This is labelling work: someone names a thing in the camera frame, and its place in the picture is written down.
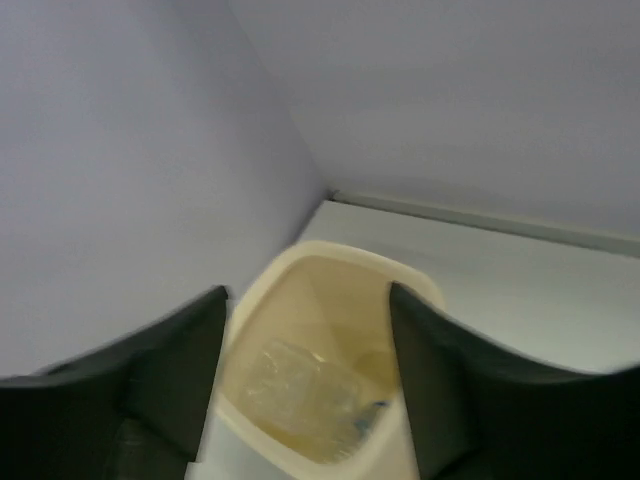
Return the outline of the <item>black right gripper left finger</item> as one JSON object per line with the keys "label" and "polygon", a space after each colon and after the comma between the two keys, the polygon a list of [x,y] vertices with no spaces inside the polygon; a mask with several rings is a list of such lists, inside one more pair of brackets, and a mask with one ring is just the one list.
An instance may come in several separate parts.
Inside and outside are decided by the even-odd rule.
{"label": "black right gripper left finger", "polygon": [[107,346],[2,379],[2,478],[184,478],[206,424],[227,302],[214,287]]}

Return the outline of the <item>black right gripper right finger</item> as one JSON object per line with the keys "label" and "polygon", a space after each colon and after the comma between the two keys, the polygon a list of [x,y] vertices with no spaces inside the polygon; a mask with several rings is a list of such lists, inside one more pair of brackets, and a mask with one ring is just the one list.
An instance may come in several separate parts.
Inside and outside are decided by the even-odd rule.
{"label": "black right gripper right finger", "polygon": [[639,370],[589,374],[508,349],[407,286],[392,338],[423,479],[635,479]]}

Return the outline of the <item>large clear plastic bottle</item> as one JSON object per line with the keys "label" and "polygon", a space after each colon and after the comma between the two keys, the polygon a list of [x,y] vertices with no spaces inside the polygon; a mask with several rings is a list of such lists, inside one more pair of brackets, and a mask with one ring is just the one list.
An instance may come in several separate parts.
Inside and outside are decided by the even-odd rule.
{"label": "large clear plastic bottle", "polygon": [[314,353],[272,340],[240,390],[239,409],[263,432],[319,464],[351,457],[390,401],[365,397],[365,383]]}

